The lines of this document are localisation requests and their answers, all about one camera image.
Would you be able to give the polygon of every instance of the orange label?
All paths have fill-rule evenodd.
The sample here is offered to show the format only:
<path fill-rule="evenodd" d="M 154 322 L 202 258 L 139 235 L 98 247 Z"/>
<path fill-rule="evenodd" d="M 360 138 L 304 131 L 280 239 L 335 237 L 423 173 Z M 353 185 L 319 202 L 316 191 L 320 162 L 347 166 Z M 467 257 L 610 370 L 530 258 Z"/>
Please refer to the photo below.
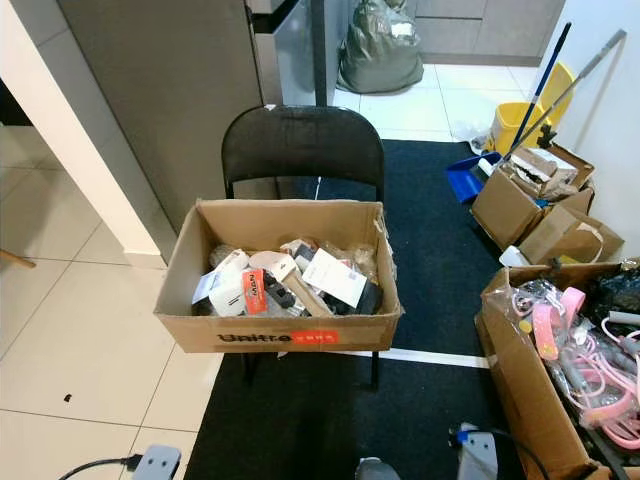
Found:
<path fill-rule="evenodd" d="M 314 343 L 338 343 L 340 337 L 335 330 L 302 330 L 291 332 L 291 338 L 293 343 L 309 345 Z"/>
<path fill-rule="evenodd" d="M 247 313 L 255 315 L 267 311 L 267 297 L 264 292 L 264 271 L 260 268 L 242 274 L 242 288 L 247 302 Z"/>

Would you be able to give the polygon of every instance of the blue dustpan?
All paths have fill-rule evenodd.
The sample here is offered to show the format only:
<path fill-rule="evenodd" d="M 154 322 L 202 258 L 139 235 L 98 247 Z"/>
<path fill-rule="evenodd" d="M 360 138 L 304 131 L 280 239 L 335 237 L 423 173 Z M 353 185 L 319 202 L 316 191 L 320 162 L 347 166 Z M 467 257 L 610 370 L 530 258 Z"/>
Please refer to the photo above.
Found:
<path fill-rule="evenodd" d="M 482 190 L 482 187 L 484 187 L 484 183 L 476 178 L 471 171 L 473 167 L 478 165 L 481 158 L 485 158 L 491 165 L 495 165 L 502 157 L 498 152 L 489 152 L 484 155 L 460 160 L 447 167 L 449 184 L 451 188 L 453 188 L 453 193 L 456 194 L 456 198 L 460 203 L 475 199 Z"/>

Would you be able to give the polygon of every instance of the yellow mop bucket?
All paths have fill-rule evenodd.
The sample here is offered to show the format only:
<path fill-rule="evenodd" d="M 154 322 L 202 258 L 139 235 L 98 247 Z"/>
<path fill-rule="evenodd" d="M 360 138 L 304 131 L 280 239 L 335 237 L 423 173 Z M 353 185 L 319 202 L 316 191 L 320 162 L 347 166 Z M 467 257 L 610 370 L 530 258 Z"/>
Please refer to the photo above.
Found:
<path fill-rule="evenodd" d="M 573 75 L 562 63 L 557 63 L 553 67 L 549 82 L 542 91 L 542 95 L 540 95 L 540 102 L 536 104 L 531 112 L 531 117 L 527 121 L 527 125 L 525 125 L 525 130 L 538 121 L 542 113 L 571 85 L 573 80 Z M 567 95 L 562 103 L 549 115 L 545 124 L 548 123 L 551 124 L 551 126 L 556 125 L 564 115 L 570 102 L 571 94 Z M 503 103 L 498 105 L 485 148 L 487 150 L 497 151 L 500 155 L 504 156 L 513 144 L 513 140 L 516 137 L 516 133 L 528 107 L 529 104 L 524 102 Z M 536 147 L 536 141 L 537 136 L 535 134 L 530 135 L 524 141 L 523 146 Z"/>

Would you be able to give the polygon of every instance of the mop handle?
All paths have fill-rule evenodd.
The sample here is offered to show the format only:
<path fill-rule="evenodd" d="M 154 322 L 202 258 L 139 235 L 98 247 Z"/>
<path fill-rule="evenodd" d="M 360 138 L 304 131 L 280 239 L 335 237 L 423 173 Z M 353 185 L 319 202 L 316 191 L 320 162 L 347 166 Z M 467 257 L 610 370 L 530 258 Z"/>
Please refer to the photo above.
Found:
<path fill-rule="evenodd" d="M 524 143 L 524 141 L 527 139 L 529 135 L 535 132 L 538 129 L 538 127 L 542 125 L 542 122 L 544 122 L 546 118 L 549 116 L 549 114 L 553 112 L 559 104 L 562 103 L 565 97 L 569 95 L 569 93 L 576 87 L 578 82 L 580 82 L 580 80 L 586 77 L 591 72 L 591 70 L 593 70 L 598 63 L 600 63 L 600 61 L 607 55 L 607 53 L 609 53 L 611 49 L 615 47 L 616 44 L 626 36 L 627 36 L 627 32 L 620 29 L 613 35 L 613 37 L 609 39 L 609 41 L 604 45 L 604 47 L 602 47 L 602 50 L 600 50 L 600 52 L 598 52 L 598 54 L 595 57 L 593 57 L 593 59 L 591 59 L 591 61 L 587 63 L 587 65 L 582 69 L 582 71 L 578 74 L 578 76 L 571 83 L 571 85 L 569 85 L 567 89 L 564 92 L 562 92 L 562 95 L 560 95 L 556 99 L 556 101 L 551 104 L 551 106 L 547 109 L 547 111 L 542 114 L 542 116 L 538 119 L 538 121 L 534 123 L 529 130 L 526 131 L 526 133 L 522 136 L 522 138 L 520 138 L 518 143 L 514 144 L 511 147 L 511 150 L 507 152 L 507 154 L 504 156 L 504 158 L 500 163 L 503 163 L 509 160 L 509 157 L 511 157 L 511 154 L 520 145 Z"/>
<path fill-rule="evenodd" d="M 522 135 L 522 132 L 524 131 L 524 127 L 527 125 L 527 122 L 531 117 L 531 112 L 533 112 L 533 109 L 535 108 L 536 103 L 538 103 L 538 99 L 540 98 L 540 94 L 542 93 L 542 87 L 544 87 L 544 84 L 547 83 L 547 79 L 549 78 L 549 74 L 551 73 L 551 68 L 556 63 L 556 58 L 558 58 L 558 54 L 560 53 L 560 49 L 562 48 L 562 45 L 564 44 L 564 41 L 567 38 L 567 34 L 569 33 L 570 28 L 571 28 L 571 22 L 567 22 L 564 28 L 562 29 L 560 38 L 558 38 L 558 41 L 556 42 L 556 46 L 553 49 L 553 53 L 551 54 L 551 58 L 549 59 L 549 63 L 547 63 L 547 68 L 542 74 L 540 83 L 538 83 L 538 88 L 536 89 L 536 93 L 533 95 L 533 98 L 531 99 L 531 103 L 529 104 L 527 113 L 525 113 L 524 118 L 522 119 L 522 123 L 518 128 L 518 133 L 516 133 L 516 136 L 513 139 L 513 143 L 511 144 L 512 146 L 518 143 L 518 140 L 520 140 L 520 135 Z"/>

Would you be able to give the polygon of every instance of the white tile floor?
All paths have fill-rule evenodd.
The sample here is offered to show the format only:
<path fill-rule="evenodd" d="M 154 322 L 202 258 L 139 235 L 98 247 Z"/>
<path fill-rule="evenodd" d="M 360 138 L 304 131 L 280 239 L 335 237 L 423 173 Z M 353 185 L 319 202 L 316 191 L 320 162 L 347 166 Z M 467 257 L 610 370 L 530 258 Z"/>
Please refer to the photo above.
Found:
<path fill-rule="evenodd" d="M 491 126 L 495 108 L 529 99 L 537 69 L 425 65 L 422 80 L 400 92 L 336 91 L 334 105 L 364 115 L 383 139 L 468 140 Z"/>
<path fill-rule="evenodd" d="M 402 92 L 336 92 L 335 103 L 382 138 L 449 142 L 488 128 L 535 74 L 426 65 Z M 152 443 L 182 450 L 182 478 L 222 356 L 175 345 L 151 313 L 164 272 L 127 264 L 32 128 L 0 127 L 0 199 L 0 246 L 37 264 L 0 262 L 0 478 L 58 478 Z M 102 467 L 78 478 L 131 476 Z"/>

